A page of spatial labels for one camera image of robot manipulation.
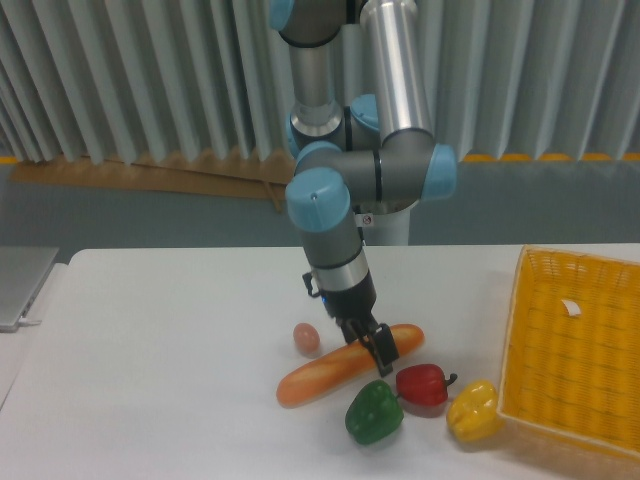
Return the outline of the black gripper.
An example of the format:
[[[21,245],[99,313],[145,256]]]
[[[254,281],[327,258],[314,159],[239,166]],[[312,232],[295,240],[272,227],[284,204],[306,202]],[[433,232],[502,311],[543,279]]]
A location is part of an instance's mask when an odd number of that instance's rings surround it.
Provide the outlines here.
[[[312,287],[312,273],[303,276],[307,293],[312,298],[320,298],[331,318],[340,321],[345,342],[350,345],[359,341],[373,358],[381,377],[393,371],[393,363],[399,359],[399,352],[391,331],[386,324],[378,324],[372,309],[376,301],[376,291],[370,273],[355,286],[346,290],[328,291]],[[361,324],[365,328],[360,338]]]

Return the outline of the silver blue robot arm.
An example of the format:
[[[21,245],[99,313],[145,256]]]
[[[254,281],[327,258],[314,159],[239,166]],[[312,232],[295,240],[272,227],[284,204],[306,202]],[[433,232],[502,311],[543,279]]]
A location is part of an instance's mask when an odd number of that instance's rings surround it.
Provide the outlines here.
[[[399,357],[390,328],[373,316],[376,292],[356,222],[449,197],[457,159],[438,143],[418,65],[418,8],[412,1],[274,1],[269,23],[288,45],[295,103],[288,121],[295,154],[286,187],[302,240],[307,293],[320,299],[348,344],[366,349],[381,375]],[[372,54],[374,92],[338,103],[332,44],[357,25]]]

